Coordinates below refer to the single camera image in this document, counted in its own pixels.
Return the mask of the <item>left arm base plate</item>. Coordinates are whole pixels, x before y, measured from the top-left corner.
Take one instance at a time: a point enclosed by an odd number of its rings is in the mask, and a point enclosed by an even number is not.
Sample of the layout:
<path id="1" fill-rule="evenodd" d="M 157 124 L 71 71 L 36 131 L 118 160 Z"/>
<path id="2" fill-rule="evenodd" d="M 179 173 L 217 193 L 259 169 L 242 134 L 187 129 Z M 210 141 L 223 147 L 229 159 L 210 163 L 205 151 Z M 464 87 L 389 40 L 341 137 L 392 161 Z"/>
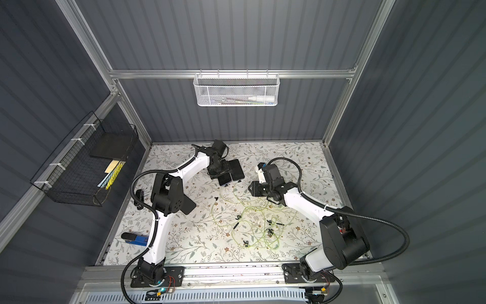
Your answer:
<path id="1" fill-rule="evenodd" d="M 132 288 L 163 287 L 174 288 L 182 286 L 184 267 L 158 267 L 144 270 L 136 267 L 130 274 Z"/>

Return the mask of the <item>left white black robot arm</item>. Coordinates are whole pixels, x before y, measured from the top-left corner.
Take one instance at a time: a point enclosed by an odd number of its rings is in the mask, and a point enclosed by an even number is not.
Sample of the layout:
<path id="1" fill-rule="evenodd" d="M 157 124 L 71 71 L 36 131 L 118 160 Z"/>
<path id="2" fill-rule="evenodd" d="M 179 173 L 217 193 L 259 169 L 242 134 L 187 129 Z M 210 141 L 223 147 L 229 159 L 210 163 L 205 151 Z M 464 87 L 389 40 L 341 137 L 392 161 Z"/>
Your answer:
<path id="1" fill-rule="evenodd" d="M 153 213 L 149 241 L 144 254 L 137 261 L 137 267 L 147 276 L 154 277 L 156 272 L 163 270 L 173 219 L 178 212 L 188 215 L 196 207 L 196 203 L 185 195 L 184 186 L 204 169 L 208 170 L 211 178 L 218 178 L 229 174 L 230 165 L 221 153 L 207 149 L 197 151 L 175 169 L 148 170 L 137 176 L 155 175 L 152 205 L 143 204 Z"/>

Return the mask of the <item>green wired earphones tangle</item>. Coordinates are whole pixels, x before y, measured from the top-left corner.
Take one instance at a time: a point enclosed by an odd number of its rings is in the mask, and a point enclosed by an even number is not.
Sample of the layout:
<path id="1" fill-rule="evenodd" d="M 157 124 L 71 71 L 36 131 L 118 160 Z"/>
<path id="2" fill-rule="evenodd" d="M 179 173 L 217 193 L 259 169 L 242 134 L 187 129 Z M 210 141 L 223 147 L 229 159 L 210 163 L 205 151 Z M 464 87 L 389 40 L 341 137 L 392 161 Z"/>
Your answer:
<path id="1" fill-rule="evenodd" d="M 221 196 L 210 208 L 217 231 L 236 248 L 280 248 L 286 229 L 298 221 L 297 212 L 285 211 L 264 198 L 248 194 Z"/>

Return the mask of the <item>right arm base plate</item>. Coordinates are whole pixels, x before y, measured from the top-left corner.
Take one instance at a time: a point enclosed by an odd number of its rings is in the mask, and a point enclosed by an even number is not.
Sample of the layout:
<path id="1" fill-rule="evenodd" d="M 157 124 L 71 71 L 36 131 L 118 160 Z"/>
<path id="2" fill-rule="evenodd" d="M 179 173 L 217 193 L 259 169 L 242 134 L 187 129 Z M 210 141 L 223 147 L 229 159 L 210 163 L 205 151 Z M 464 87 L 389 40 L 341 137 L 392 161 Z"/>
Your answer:
<path id="1" fill-rule="evenodd" d="M 309 267 L 302 266 L 300 263 L 284 263 L 282 270 L 286 284 L 335 282 L 329 273 L 313 272 Z"/>

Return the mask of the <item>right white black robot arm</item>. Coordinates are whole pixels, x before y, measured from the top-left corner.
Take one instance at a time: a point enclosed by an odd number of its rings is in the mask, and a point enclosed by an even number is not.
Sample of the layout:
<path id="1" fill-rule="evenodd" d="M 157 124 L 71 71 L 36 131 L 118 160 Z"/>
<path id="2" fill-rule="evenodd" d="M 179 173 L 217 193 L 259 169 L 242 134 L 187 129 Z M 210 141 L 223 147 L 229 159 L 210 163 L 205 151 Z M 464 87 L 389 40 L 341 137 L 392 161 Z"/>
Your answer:
<path id="1" fill-rule="evenodd" d="M 352 212 L 349 207 L 340 209 L 318 206 L 311 197 L 300 192 L 293 182 L 272 186 L 253 181 L 248 191 L 255 197 L 266 197 L 270 202 L 283 205 L 304 215 L 320 229 L 321 245 L 300 258 L 299 271 L 306 280 L 326 269 L 343 270 L 366 254 L 370 244 L 359 221 L 337 212 Z"/>

